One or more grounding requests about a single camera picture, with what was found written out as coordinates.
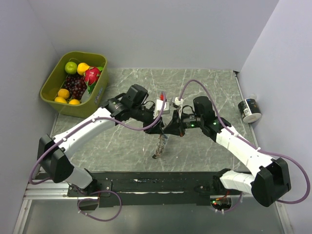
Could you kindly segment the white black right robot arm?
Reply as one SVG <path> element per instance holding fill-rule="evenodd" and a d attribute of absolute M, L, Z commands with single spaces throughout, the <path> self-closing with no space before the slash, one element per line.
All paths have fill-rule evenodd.
<path fill-rule="evenodd" d="M 165 102 L 165 113 L 173 108 L 170 123 L 164 128 L 167 135 L 184 136 L 187 129 L 200 128 L 202 133 L 231 152 L 250 171 L 249 174 L 224 169 L 217 173 L 213 189 L 218 194 L 238 190 L 252 194 L 258 203 L 269 207 L 291 189 L 289 168 L 282 158 L 273 159 L 249 145 L 225 119 L 218 118 L 208 97 L 193 100 L 191 114 L 183 113 L 183 101 L 176 98 Z"/>

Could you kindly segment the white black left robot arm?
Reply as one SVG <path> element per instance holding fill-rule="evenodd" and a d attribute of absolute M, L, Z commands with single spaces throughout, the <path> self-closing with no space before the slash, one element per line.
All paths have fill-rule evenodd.
<path fill-rule="evenodd" d="M 161 94 L 161 105 L 147 109 L 144 106 L 147 90 L 138 84 L 131 85 L 126 93 L 106 100 L 93 114 L 66 132 L 54 138 L 41 137 L 35 165 L 41 166 L 54 183 L 66 181 L 77 185 L 84 195 L 93 195 L 97 189 L 96 180 L 86 169 L 74 165 L 69 157 L 100 133 L 118 125 L 139 131 L 139 128 L 125 124 L 131 118 L 142 122 L 142 131 L 157 128 L 168 107 L 165 93 Z"/>

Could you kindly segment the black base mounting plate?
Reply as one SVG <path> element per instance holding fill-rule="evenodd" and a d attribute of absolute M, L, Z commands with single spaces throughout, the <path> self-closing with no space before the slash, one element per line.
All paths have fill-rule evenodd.
<path fill-rule="evenodd" d="M 93 198 L 99 207 L 196 204 L 209 206 L 213 197 L 239 195 L 217 181 L 217 172 L 96 172 L 90 192 L 71 185 L 68 197 Z"/>

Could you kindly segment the black white tape roll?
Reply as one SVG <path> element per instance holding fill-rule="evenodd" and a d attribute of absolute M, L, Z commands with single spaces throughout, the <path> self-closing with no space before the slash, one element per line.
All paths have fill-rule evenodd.
<path fill-rule="evenodd" d="M 244 99 L 237 106 L 244 123 L 253 123 L 262 117 L 259 106 L 253 98 Z"/>

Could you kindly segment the pink dragon fruit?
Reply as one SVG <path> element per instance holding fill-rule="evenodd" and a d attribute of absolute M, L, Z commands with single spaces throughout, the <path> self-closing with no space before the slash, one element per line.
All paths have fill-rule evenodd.
<path fill-rule="evenodd" d="M 92 93 L 102 71 L 103 67 L 89 67 L 84 72 L 84 82 L 87 86 L 88 94 Z"/>

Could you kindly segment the orange fruit front right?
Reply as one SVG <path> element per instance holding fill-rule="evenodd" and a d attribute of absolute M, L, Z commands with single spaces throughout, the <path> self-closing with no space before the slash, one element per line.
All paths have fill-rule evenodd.
<path fill-rule="evenodd" d="M 77 99 L 72 99 L 68 102 L 68 104 L 71 104 L 71 105 L 79 105 L 80 104 L 80 101 L 77 100 Z"/>

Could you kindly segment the orange fruit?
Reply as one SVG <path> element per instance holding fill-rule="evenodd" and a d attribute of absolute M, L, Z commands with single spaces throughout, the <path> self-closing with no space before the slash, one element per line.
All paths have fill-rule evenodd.
<path fill-rule="evenodd" d="M 58 91 L 58 97 L 61 97 L 63 99 L 69 99 L 70 96 L 71 94 L 67 89 L 60 89 Z"/>
<path fill-rule="evenodd" d="M 77 99 L 72 99 L 68 102 L 68 104 L 71 104 L 71 105 L 79 105 L 80 104 L 80 101 L 77 100 Z"/>

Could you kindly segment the purple grape bunch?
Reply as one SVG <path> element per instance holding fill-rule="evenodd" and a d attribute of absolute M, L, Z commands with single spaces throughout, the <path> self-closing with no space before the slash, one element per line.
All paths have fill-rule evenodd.
<path fill-rule="evenodd" d="M 87 86 L 84 82 L 83 76 L 80 76 L 79 74 L 68 74 L 64 81 L 63 88 L 70 92 L 71 99 L 81 100 L 82 95 L 87 89 Z"/>

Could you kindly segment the orange fruit upper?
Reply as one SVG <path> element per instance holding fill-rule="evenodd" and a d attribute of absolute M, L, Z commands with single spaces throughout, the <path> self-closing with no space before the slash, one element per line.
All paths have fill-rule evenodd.
<path fill-rule="evenodd" d="M 63 99 L 69 99 L 70 96 L 71 94 L 67 89 L 60 89 L 58 91 L 58 97 L 61 97 Z"/>

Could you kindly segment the yellow lemon front left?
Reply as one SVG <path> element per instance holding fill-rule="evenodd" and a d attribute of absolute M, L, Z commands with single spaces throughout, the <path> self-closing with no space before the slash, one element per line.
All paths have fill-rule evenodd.
<path fill-rule="evenodd" d="M 54 102 L 67 104 L 67 100 L 64 99 L 63 97 L 56 97 L 56 98 L 54 99 Z"/>

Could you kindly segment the green apple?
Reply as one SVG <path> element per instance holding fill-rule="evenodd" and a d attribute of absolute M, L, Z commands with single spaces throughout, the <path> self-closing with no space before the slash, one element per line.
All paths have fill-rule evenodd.
<path fill-rule="evenodd" d="M 75 62 L 69 61 L 65 64 L 64 70 L 67 74 L 74 75 L 77 73 L 78 65 Z"/>

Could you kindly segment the olive green plastic bin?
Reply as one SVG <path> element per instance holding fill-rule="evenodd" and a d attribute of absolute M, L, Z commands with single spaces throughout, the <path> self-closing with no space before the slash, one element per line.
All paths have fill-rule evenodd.
<path fill-rule="evenodd" d="M 98 80 L 89 79 L 86 84 L 83 72 L 69 74 L 65 70 L 67 65 L 81 63 L 98 69 Z M 99 107 L 108 81 L 107 59 L 103 55 L 74 51 L 60 59 L 39 94 L 58 113 L 86 118 Z"/>

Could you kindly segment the aluminium rail frame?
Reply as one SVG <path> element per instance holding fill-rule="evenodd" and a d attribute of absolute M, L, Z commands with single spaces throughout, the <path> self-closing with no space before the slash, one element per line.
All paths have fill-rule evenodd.
<path fill-rule="evenodd" d="M 125 206 L 97 209 L 95 221 L 78 213 L 66 183 L 28 185 L 16 234 L 292 234 L 286 208 L 260 206 L 251 196 L 233 196 L 236 207 L 217 213 L 196 205 Z"/>

